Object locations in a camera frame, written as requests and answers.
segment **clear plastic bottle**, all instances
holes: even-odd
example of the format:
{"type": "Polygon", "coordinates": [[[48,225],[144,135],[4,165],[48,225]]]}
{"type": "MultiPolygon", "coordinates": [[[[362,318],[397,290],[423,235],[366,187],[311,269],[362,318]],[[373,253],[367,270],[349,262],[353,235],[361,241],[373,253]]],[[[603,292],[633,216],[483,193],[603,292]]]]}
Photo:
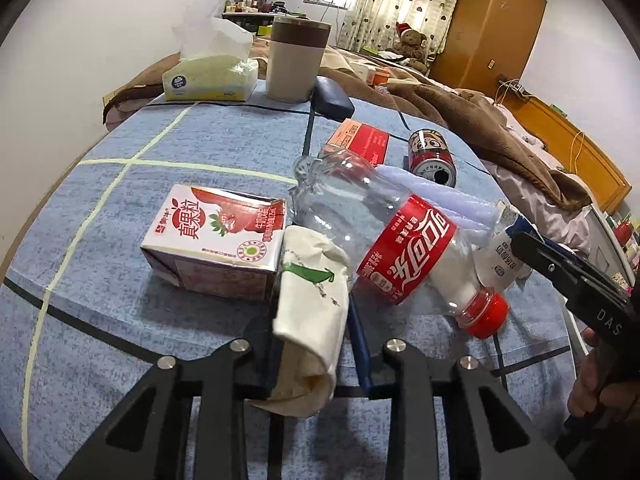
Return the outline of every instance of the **clear plastic bottle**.
{"type": "Polygon", "coordinates": [[[434,314],[455,316],[478,338],[500,328],[507,303],[481,285],[471,244],[439,210],[348,150],[301,157],[294,175],[295,222],[343,248],[353,271],[377,285],[391,303],[432,294],[425,286],[431,285],[444,298],[426,302],[442,306],[434,314]]]}

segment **curtain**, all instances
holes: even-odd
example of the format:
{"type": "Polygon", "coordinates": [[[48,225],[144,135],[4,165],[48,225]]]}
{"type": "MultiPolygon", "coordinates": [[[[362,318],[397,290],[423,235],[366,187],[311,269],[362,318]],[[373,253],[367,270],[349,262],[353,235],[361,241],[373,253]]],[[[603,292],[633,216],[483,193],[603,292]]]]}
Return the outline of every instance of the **curtain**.
{"type": "Polygon", "coordinates": [[[396,22],[408,23],[427,37],[427,55],[444,50],[457,0],[356,0],[344,17],[338,46],[385,50],[394,44],[396,22]]]}

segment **wooden headboard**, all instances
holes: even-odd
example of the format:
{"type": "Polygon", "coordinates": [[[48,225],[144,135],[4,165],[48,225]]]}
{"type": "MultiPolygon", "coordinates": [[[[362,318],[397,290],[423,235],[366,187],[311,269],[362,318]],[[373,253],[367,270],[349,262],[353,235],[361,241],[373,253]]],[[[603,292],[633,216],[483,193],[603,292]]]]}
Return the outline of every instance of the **wooden headboard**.
{"type": "Polygon", "coordinates": [[[582,140],[579,128],[536,97],[525,101],[509,93],[504,105],[524,129],[542,140],[546,150],[567,169],[570,166],[571,143],[579,134],[580,137],[575,139],[571,159],[575,160],[576,153],[584,142],[577,160],[577,175],[589,186],[602,211],[612,214],[618,209],[631,191],[631,185],[588,136],[584,136],[582,140]]]}

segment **teddy bear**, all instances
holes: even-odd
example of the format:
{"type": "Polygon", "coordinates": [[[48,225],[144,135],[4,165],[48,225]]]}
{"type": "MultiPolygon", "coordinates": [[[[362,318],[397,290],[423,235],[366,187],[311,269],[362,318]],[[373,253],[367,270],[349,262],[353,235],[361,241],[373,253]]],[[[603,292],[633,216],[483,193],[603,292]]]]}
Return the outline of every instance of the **teddy bear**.
{"type": "Polygon", "coordinates": [[[412,29],[407,23],[396,23],[396,30],[398,31],[400,41],[397,41],[387,50],[399,56],[405,56],[407,58],[407,66],[410,66],[422,74],[426,74],[427,67],[424,64],[424,59],[426,58],[424,47],[427,44],[427,37],[417,30],[412,29]]]}

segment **blanket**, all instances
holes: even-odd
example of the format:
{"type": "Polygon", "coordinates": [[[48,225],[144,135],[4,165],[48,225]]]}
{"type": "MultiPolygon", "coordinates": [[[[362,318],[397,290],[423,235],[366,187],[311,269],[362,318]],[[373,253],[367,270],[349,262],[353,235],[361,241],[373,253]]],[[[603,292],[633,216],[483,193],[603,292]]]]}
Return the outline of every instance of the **blanket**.
{"type": "MultiPolygon", "coordinates": [[[[258,60],[258,77],[266,78],[269,60],[268,38],[255,38],[250,57],[258,60]]],[[[105,106],[124,100],[160,95],[162,74],[179,61],[177,54],[165,57],[147,68],[113,94],[105,106]]],[[[328,46],[322,56],[320,75],[336,81],[345,93],[356,99],[398,110],[438,124],[461,137],[478,155],[523,177],[539,189],[548,200],[568,212],[580,211],[591,203],[587,191],[561,171],[550,170],[535,154],[522,146],[506,130],[506,118],[479,92],[452,90],[425,78],[419,72],[381,59],[328,46]],[[392,77],[381,86],[371,88],[349,66],[350,60],[366,59],[386,66],[392,77]]]]}

